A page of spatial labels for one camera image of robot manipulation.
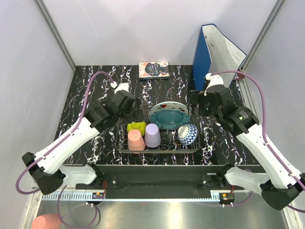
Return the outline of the yellow-green bowl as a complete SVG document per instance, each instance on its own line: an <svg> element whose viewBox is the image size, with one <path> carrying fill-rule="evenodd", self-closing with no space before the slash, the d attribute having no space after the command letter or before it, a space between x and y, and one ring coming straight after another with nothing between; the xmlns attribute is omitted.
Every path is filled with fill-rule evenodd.
<svg viewBox="0 0 305 229"><path fill-rule="evenodd" d="M130 124L127 125L127 132L129 133L131 130L139 130L141 132L141 135L144 136L145 135L145 129L146 129L146 122L142 121L142 122L132 122Z"/></svg>

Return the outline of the pink plastic cup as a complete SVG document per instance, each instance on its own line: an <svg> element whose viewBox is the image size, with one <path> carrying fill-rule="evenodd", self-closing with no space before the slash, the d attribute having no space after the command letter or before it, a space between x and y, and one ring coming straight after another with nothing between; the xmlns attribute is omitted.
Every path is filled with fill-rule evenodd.
<svg viewBox="0 0 305 229"><path fill-rule="evenodd" d="M128 149L131 151L143 151L145 148L144 139L139 130L133 129L128 133Z"/></svg>

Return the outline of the lavender plastic cup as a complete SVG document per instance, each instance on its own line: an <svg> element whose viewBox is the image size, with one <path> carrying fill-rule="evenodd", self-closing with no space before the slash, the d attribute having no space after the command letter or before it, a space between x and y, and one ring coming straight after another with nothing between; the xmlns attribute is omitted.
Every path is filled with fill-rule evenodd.
<svg viewBox="0 0 305 229"><path fill-rule="evenodd" d="M149 148L158 147L161 143L159 127L156 124L148 124L144 135L145 144Z"/></svg>

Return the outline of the blue white patterned bowl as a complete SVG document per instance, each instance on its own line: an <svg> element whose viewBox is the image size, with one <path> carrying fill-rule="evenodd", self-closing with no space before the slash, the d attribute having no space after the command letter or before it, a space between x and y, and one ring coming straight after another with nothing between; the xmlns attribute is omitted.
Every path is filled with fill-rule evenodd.
<svg viewBox="0 0 305 229"><path fill-rule="evenodd" d="M194 124L185 124L178 129L179 141L188 146L195 142L198 136L198 128Z"/></svg>

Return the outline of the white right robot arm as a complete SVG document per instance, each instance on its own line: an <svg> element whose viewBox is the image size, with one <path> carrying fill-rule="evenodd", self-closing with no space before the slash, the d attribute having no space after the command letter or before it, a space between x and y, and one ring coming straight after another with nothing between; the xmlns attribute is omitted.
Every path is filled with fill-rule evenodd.
<svg viewBox="0 0 305 229"><path fill-rule="evenodd" d="M263 126L245 106L236 106L230 90L215 85L206 91L191 91L190 104L198 104L199 115L214 117L223 129L235 136L251 151L264 168L260 175L226 164L216 174L218 187L239 186L262 196L273 209L289 207L305 189L305 175L292 166L267 139Z"/></svg>

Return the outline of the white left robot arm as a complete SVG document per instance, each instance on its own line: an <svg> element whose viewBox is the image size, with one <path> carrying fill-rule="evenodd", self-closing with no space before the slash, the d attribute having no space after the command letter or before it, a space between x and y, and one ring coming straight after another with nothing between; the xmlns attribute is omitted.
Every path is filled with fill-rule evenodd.
<svg viewBox="0 0 305 229"><path fill-rule="evenodd" d="M111 99L91 102L76 123L53 143L40 152L27 152L23 155L22 160L27 167L25 171L29 172L44 195L51 194L64 185L100 188L104 181L103 173L96 165L65 166L63 163L102 131L118 123L142 120L140 98L125 90L116 92Z"/></svg>

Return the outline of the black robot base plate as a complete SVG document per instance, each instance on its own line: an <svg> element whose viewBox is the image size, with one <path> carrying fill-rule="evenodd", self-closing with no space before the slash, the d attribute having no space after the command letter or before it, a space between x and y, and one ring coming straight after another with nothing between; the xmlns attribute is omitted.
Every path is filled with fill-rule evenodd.
<svg viewBox="0 0 305 229"><path fill-rule="evenodd" d="M202 189L228 189L232 186L224 180L220 173L229 167L225 166L114 166L97 165L100 173L97 185L77 184L77 189L101 189L103 184L108 190L125 187L169 187L191 186Z"/></svg>

